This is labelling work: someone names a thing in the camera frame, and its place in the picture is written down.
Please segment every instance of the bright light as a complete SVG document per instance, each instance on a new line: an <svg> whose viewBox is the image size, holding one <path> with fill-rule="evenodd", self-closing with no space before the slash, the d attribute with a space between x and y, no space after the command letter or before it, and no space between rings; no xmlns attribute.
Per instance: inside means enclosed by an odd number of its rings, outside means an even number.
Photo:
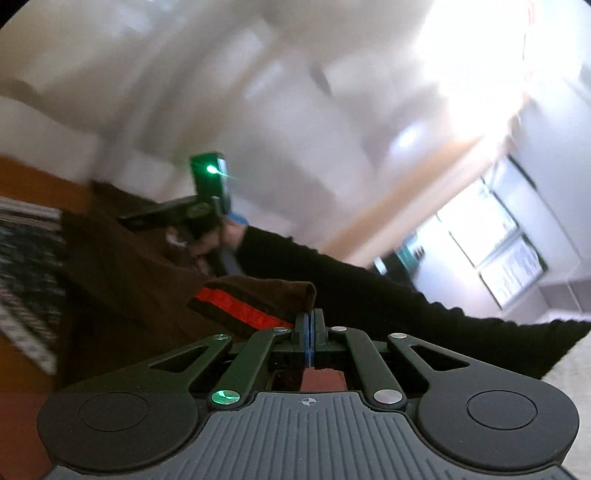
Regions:
<svg viewBox="0 0 591 480"><path fill-rule="evenodd" d="M422 123L412 124L402 130L390 144L390 152L393 154L399 148L410 148L423 134Z"/></svg>
<svg viewBox="0 0 591 480"><path fill-rule="evenodd" d="M462 137L498 135L522 106L524 0L436 0L417 42Z"/></svg>

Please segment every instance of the crosshair marking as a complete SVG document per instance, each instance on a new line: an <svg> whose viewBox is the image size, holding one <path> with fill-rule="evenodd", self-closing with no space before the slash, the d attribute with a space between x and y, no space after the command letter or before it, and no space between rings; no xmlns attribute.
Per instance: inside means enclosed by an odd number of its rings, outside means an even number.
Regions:
<svg viewBox="0 0 591 480"><path fill-rule="evenodd" d="M306 407L311 407L312 405L316 404L316 399L315 398L305 398L304 400L301 401Z"/></svg>

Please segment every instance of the ribbed gray pad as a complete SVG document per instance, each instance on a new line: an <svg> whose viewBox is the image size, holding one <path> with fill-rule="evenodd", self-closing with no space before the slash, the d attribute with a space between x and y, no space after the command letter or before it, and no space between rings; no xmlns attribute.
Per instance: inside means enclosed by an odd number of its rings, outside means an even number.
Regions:
<svg viewBox="0 0 591 480"><path fill-rule="evenodd" d="M105 480L64 467L46 478ZM107 478L572 480L559 467L519 477L458 467L435 455L403 415L371 411L354 392L261 393L248 407L212 415L197 439L171 459Z"/></svg>

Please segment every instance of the hand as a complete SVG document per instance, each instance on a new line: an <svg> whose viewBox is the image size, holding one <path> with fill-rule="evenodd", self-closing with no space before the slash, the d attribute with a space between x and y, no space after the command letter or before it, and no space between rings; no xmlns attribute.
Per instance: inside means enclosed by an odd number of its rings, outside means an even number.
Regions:
<svg viewBox="0 0 591 480"><path fill-rule="evenodd" d="M189 252L193 257L199 257L220 245L226 245L235 252L240 247L247 228L247 225L226 218L221 227L206 233L198 241L189 245Z"/></svg>

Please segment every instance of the patterned rug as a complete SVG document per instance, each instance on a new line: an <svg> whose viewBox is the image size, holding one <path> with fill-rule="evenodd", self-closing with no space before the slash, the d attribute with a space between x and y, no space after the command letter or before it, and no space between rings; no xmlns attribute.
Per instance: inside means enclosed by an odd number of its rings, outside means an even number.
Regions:
<svg viewBox="0 0 591 480"><path fill-rule="evenodd" d="M61 212L0 197L0 331L44 372L56 371L65 292Z"/></svg>

